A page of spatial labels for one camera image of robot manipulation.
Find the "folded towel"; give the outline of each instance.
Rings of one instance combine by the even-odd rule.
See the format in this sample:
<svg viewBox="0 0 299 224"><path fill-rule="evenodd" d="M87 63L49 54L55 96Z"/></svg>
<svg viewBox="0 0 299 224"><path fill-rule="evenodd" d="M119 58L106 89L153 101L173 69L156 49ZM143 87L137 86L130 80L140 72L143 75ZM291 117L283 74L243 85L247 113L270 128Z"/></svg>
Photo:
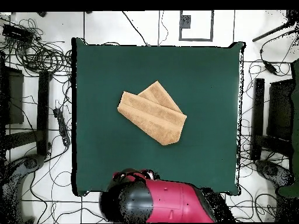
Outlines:
<svg viewBox="0 0 299 224"><path fill-rule="evenodd" d="M158 81L139 95L124 92L117 110L162 145L178 142L187 118Z"/></svg>

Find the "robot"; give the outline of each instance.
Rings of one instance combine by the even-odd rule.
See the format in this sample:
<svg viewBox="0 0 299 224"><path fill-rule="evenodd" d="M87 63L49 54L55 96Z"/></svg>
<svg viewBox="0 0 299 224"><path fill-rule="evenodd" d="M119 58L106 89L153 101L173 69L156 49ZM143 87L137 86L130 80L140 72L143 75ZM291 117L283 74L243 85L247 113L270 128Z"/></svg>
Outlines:
<svg viewBox="0 0 299 224"><path fill-rule="evenodd" d="M105 218L115 223L235 222L220 194L160 180L152 170L115 173L99 206Z"/></svg>

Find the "floor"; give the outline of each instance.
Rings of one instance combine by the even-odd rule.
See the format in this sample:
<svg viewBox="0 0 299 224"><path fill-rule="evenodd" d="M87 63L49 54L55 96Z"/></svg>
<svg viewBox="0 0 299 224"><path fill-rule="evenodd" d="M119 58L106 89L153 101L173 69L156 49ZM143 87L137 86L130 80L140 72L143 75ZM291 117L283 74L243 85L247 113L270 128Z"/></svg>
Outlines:
<svg viewBox="0 0 299 224"><path fill-rule="evenodd" d="M202 38L207 35L207 32L202 26L210 25L210 19L206 19L200 11L184 11L184 15L191 15L193 20L190 32L185 32L185 37ZM244 93L242 112L242 141L244 142L244 150L249 149L246 135L249 135L249 128L251 125L251 111L252 107L252 88L251 81L253 78L265 78L266 93L265 101L268 97L268 90L270 82L280 81L282 79L291 78L291 73L282 77L274 76L264 71L263 65L260 63L259 50L263 43L266 41L286 32L283 30L267 38L259 40L255 43L252 39L258 35L274 29L286 22L284 10L215 10L214 11L214 35L213 42L202 41L179 41L179 11L158 10L145 11L145 12L126 12L128 18L132 21L133 25L142 34L146 43L156 46L222 46L228 47L233 41L246 42L246 49L244 53L244 88L249 85L248 93ZM127 18L122 12L92 12L85 14L84 12L48 12L47 16L42 18L37 13L14 13L11 16L11 22L19 23L22 19L33 19L39 29L43 31L43 41L59 41L55 43L67 52L71 49L71 38L81 37L86 40L88 44L103 44L106 42L118 42L120 44L136 44L138 46L144 45L140 35L134 30ZM284 62L292 62L298 58L298 47L291 46L295 34L287 37L274 40L267 43L263 48L263 58L267 61L277 61L278 66L282 60ZM14 57L11 58L11 67L20 68L14 65ZM281 65L281 75L288 71L288 65ZM58 76L61 82L67 81L67 76ZM26 77L23 87L23 97L26 102L32 103L37 100L37 78ZM50 85L50 107L54 108L55 105L59 106L64 100L62 92L64 84L51 81ZM24 103L23 109L33 128L36 128L36 113L37 107L35 104ZM71 128L72 106L66 104L68 109L64 109L64 118L69 121ZM267 112L267 105L265 107L265 118ZM264 131L266 130L267 121L264 124ZM9 132L24 131L24 128L30 128L29 123L24 121L23 124L11 125ZM52 157L60 154L64 147L59 135L58 123L53 115L49 116L49 141L53 141L53 150L51 151ZM7 157L10 160L17 159L23 156L29 149L29 153L34 153L35 144L23 146L21 148L12 149L7 152ZM246 152L242 152L243 157L248 157ZM282 155L275 154L271 159L281 162ZM247 165L249 161L242 159L241 163ZM282 160L281 163L284 167L288 167L288 160ZM45 202L40 201L32 195L29 190L30 184L33 180L33 175L30 174L26 177L23 184L22 191L22 207L26 217L34 216L38 219L39 223L105 223L102 220L99 210L98 192L90 192L87 196L80 198L76 197L71 190L70 177L72 169L71 149L53 159L51 162L46 163L40 170L36 172L36 178L33 183L33 192L43 199ZM236 218L242 222L273 222L273 215L276 210L276 200L273 186L266 180L261 178L255 171L254 165L249 164L243 166L240 170L239 183L242 187L240 196L230 197L223 194L226 199L227 205L231 208L232 213ZM258 212L256 212L253 200L259 194L271 194L259 196Z"/></svg>

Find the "green tabletop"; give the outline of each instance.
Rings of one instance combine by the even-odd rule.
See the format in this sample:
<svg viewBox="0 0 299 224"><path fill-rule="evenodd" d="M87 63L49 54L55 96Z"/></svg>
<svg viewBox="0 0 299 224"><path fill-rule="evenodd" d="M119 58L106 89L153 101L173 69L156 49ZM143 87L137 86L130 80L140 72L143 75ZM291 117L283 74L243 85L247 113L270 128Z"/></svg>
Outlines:
<svg viewBox="0 0 299 224"><path fill-rule="evenodd" d="M87 45L76 60L76 190L105 191L114 172L152 169L161 179L238 194L240 53L219 47ZM117 111L124 91L159 81L187 115L178 143L162 146Z"/></svg>

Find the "electrical cord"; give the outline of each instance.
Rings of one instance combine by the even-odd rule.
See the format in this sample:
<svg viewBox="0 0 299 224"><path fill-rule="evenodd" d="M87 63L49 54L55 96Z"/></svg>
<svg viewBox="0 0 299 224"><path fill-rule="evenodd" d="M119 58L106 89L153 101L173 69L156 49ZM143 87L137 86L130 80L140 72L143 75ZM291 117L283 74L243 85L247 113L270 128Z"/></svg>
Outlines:
<svg viewBox="0 0 299 224"><path fill-rule="evenodd" d="M131 26L135 29L135 31L140 35L140 37L142 38L144 44L145 44L146 46L149 46L149 44L145 42L145 40L144 40L143 36L141 35L141 33L140 33L140 32L137 30L137 28L133 25L132 21L131 21L130 18L127 16L127 14L124 13L124 11L122 11L122 13L123 13L124 16L128 19L128 21L130 22Z"/></svg>
<svg viewBox="0 0 299 224"><path fill-rule="evenodd" d="M162 18L161 18L161 24L162 24L163 27L166 29L166 31L167 31L167 35L166 35L165 39L162 40L162 41L159 43L159 46L162 44L162 42L166 41L166 40L167 40L167 37L168 37L168 29L167 29L167 28L165 27L165 25L163 24L164 12L165 12L165 10L163 10L163 14L162 14Z"/></svg>
<svg viewBox="0 0 299 224"><path fill-rule="evenodd" d="M265 60L263 59L263 56L262 56L262 53L263 53L263 47L264 47L267 43L269 43L269 42L271 42L271 41L273 41L273 40L275 40L275 39L278 39L278 38L280 38L280 37L283 37L283 36L286 36L286 35L288 35L288 34L291 34L291 33L297 33L297 35L296 35L295 39L293 40L293 42L291 43L290 47L288 48L286 55L284 56L283 60L281 61L280 65L279 65L279 68L278 68L279 70L277 71L277 69L272 65L272 63L267 62L267 61L265 61ZM290 72L290 64L288 64L288 71L287 71L287 73L283 73L283 72L281 71L280 67L281 67L283 61L286 59L287 54L290 52L292 45L294 44L294 42L295 42L296 39L298 38L298 35L299 35L299 30L295 29L295 30L292 30L292 31L285 32L285 33L283 33L283 34L281 34L281 35L279 35L279 36L277 36L277 37L275 37L275 38L271 38L270 40L268 40L267 42L265 42L265 43L262 45L262 48L260 49L260 58L261 58L261 60L263 61L266 70L268 70L271 74L274 74L274 75L276 75L276 76L285 76L285 75L287 75L287 74Z"/></svg>

